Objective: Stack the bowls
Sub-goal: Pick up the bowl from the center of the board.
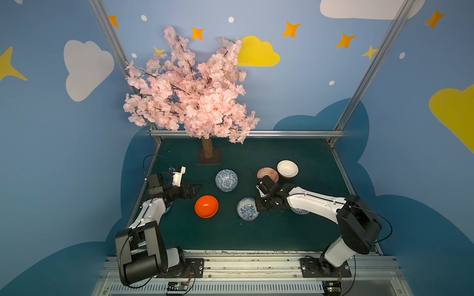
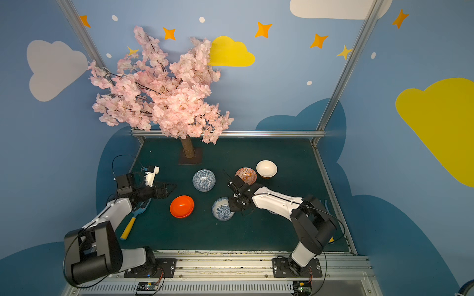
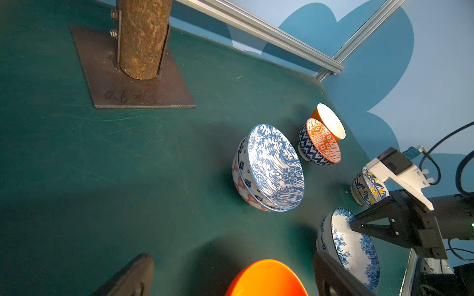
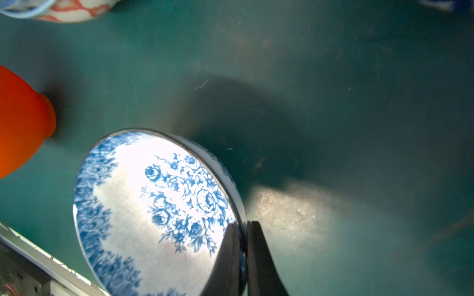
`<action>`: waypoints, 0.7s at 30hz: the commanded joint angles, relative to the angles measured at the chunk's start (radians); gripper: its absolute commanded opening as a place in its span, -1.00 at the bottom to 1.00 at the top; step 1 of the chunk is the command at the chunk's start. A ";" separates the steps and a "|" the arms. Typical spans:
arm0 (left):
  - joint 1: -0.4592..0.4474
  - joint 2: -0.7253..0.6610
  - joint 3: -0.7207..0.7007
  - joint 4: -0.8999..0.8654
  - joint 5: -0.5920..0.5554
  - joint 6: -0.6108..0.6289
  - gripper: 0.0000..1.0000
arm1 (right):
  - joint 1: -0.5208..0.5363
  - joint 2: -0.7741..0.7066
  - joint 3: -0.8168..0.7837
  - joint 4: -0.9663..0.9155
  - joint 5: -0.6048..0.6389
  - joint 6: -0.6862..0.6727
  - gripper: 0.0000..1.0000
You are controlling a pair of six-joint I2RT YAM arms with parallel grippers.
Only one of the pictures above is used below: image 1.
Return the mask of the dark blue patterned bowl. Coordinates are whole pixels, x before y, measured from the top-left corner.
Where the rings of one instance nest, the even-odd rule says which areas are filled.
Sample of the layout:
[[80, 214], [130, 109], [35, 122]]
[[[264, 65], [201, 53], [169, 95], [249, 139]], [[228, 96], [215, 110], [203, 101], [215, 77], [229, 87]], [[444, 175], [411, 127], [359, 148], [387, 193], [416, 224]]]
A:
[[231, 192], [233, 191], [238, 185], [238, 182], [224, 182], [224, 183], [216, 183], [216, 186], [222, 192]]

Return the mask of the light blue patterned bowl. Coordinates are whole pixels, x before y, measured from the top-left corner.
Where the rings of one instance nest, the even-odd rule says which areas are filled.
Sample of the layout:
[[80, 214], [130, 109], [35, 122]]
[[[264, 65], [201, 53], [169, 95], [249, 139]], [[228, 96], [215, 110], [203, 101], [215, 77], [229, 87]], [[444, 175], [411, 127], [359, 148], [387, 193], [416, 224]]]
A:
[[237, 174], [229, 169], [219, 171], [215, 177], [215, 183], [238, 182]]

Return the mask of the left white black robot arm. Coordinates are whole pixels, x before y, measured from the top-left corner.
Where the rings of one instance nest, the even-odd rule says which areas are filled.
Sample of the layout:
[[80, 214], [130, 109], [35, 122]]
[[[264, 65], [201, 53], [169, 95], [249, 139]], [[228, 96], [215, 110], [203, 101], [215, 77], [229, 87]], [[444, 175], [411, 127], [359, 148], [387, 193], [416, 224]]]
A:
[[132, 289], [144, 286], [137, 286], [137, 282], [149, 282], [155, 277], [196, 276], [180, 247], [165, 247], [159, 223], [177, 199], [195, 198], [202, 184], [183, 182], [177, 172], [172, 173], [170, 183], [161, 173], [147, 176], [146, 182], [149, 199], [142, 203], [136, 220], [115, 236], [119, 278]]

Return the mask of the red patterned bowl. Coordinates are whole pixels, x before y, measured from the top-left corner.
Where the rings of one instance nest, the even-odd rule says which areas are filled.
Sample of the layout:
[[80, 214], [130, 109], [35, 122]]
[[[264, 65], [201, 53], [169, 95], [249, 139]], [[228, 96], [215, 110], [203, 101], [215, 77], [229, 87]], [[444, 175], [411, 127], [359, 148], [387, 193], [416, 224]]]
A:
[[264, 167], [264, 168], [261, 168], [258, 172], [257, 172], [257, 177], [259, 179], [263, 178], [264, 176], [268, 176], [274, 183], [278, 183], [278, 180], [279, 180], [279, 174], [276, 170], [274, 170], [273, 168], [270, 168], [270, 167]]

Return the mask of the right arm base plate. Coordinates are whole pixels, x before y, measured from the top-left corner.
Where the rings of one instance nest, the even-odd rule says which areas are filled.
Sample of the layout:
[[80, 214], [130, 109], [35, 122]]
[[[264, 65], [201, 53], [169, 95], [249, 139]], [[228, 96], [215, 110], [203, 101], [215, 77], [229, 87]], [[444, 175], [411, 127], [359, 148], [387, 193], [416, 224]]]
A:
[[304, 278], [351, 278], [353, 276], [348, 263], [340, 267], [329, 263], [321, 263], [319, 259], [305, 256], [299, 259], [300, 269]]

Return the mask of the blue white floral bowl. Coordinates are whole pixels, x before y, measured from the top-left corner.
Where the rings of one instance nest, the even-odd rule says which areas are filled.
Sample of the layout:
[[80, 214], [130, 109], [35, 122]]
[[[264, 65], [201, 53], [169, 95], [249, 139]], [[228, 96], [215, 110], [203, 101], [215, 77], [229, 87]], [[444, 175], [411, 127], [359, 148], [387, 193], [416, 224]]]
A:
[[245, 197], [240, 200], [237, 205], [237, 213], [239, 217], [246, 222], [255, 220], [259, 215], [255, 199], [252, 197]]

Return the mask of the yellow blue patterned bowl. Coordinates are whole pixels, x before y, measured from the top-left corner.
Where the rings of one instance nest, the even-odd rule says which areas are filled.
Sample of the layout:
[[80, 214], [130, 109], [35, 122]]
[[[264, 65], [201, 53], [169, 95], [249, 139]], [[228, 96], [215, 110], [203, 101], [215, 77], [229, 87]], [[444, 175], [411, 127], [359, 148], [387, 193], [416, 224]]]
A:
[[309, 211], [300, 208], [291, 208], [291, 210], [298, 215], [307, 215], [309, 213]]

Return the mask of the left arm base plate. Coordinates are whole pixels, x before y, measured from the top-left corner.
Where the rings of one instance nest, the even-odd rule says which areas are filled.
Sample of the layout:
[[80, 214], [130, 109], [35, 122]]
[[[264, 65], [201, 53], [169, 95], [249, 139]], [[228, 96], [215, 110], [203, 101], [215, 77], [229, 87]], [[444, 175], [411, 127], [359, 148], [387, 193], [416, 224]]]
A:
[[178, 264], [169, 268], [168, 272], [164, 274], [158, 274], [154, 278], [189, 278], [193, 274], [192, 278], [202, 278], [204, 274], [204, 263], [205, 259], [185, 259], [185, 263]]

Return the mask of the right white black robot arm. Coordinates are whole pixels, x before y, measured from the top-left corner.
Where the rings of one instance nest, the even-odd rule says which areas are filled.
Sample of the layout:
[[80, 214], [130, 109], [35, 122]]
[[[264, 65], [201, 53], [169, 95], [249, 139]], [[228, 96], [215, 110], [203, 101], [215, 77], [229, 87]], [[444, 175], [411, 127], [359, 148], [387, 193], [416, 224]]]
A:
[[350, 277], [347, 260], [357, 254], [369, 254], [383, 227], [376, 213], [359, 196], [326, 196], [291, 183], [279, 185], [269, 176], [259, 178], [256, 188], [260, 194], [256, 200], [258, 212], [297, 208], [326, 218], [339, 226], [340, 237], [318, 259], [300, 260], [305, 278]]

